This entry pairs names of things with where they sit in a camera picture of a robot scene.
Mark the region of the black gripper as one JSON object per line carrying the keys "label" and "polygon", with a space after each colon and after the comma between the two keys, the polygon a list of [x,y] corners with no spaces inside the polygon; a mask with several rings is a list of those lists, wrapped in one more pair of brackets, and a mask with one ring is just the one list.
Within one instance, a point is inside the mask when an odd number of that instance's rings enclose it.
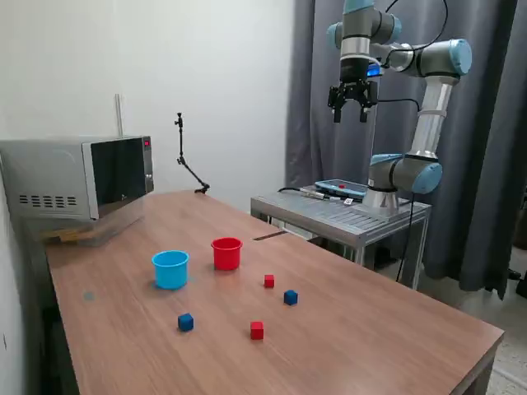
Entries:
{"label": "black gripper", "polygon": [[359,121],[366,123],[368,111],[378,104],[378,83],[367,81],[370,61],[367,58],[340,59],[340,85],[329,88],[328,107],[333,113],[333,122],[340,123],[342,108],[347,102],[347,86],[355,86],[355,101],[361,106]]}

